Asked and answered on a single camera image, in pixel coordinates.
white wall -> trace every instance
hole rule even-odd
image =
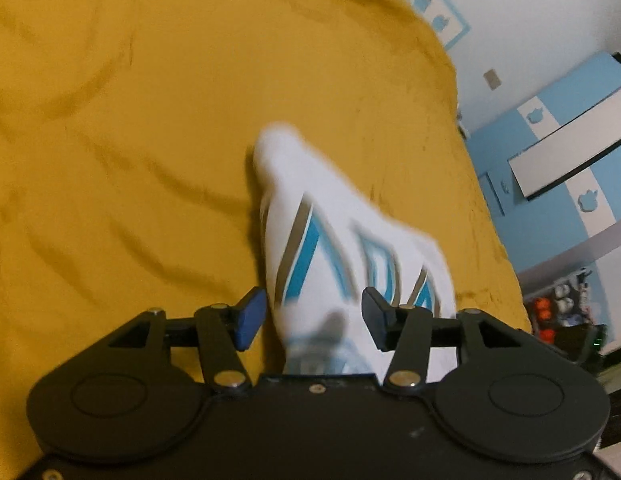
[[[599,50],[621,50],[621,0],[451,0],[471,31],[449,51],[470,131]],[[494,68],[502,86],[483,74]]]

light blue wall border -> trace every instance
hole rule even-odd
[[[454,47],[457,44],[457,42],[460,41],[466,34],[468,34],[468,32],[471,30],[471,26],[464,19],[464,17],[460,14],[460,11],[457,10],[457,7],[455,7],[450,0],[443,0],[443,1],[448,6],[448,8],[451,10],[451,13],[453,13],[454,16],[457,18],[457,20],[459,20],[459,22],[462,23],[462,27],[463,27],[461,32],[457,36],[452,38],[452,40],[450,40],[448,43],[444,45],[444,48],[446,50],[449,50],[452,47]]]

wall outlet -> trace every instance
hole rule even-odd
[[[491,68],[488,72],[484,74],[484,79],[489,84],[491,90],[498,88],[502,84],[494,68]]]

yellow blanket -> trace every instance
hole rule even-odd
[[[258,283],[250,148],[271,121],[433,235],[460,308],[527,328],[455,107],[402,0],[0,0],[0,479],[38,457],[41,375],[148,307]],[[279,366],[273,331],[243,360]]]

blue stripe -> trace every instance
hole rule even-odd
[[[331,238],[324,231],[324,227],[315,215],[310,217],[310,224],[319,232],[319,243],[329,257],[331,266],[333,267],[333,274],[337,278],[337,284],[339,290],[342,293],[342,299],[353,300],[353,291],[348,286],[347,274],[342,262],[342,258],[331,243]]]
[[[422,306],[433,312],[433,294],[430,290],[428,279],[424,282],[424,285],[422,285],[422,289],[417,295],[417,300],[415,300],[415,306]]]
[[[304,284],[304,280],[306,280],[306,274],[308,274],[308,269],[311,266],[313,256],[315,255],[315,249],[317,248],[318,241],[319,230],[317,229],[316,222],[313,222],[313,217],[311,217],[310,222],[308,222],[308,229],[304,235],[300,255],[297,257],[297,261],[295,262],[295,266],[292,270],[292,275],[290,276],[288,288],[284,294],[283,303],[286,303],[288,300],[296,300],[300,297],[302,286]]]
[[[392,301],[393,292],[395,291],[395,263],[393,260],[393,254],[389,249],[387,249],[379,242],[371,240],[370,238],[367,238],[359,232],[357,233],[357,235],[362,244],[362,248],[366,256],[366,262],[368,264],[368,286],[373,286],[374,288],[379,290],[384,300]],[[375,260],[371,255],[371,248],[382,253],[386,261],[386,290],[384,290],[383,292],[380,290],[377,283],[377,265],[375,264]]]
[[[302,241],[302,249],[292,269],[292,274],[290,275],[290,280],[286,292],[284,293],[284,300],[282,303],[285,304],[288,300],[297,300],[300,297],[302,286],[306,280],[308,269],[311,267],[311,262],[313,261],[313,256],[315,256],[315,250],[318,244],[321,245],[321,248],[329,259],[342,298],[344,300],[354,299],[353,290],[351,290],[347,279],[345,263],[342,261],[337,249],[333,247],[331,239],[327,235],[318,216],[313,212],[310,215],[308,229],[306,229]]]

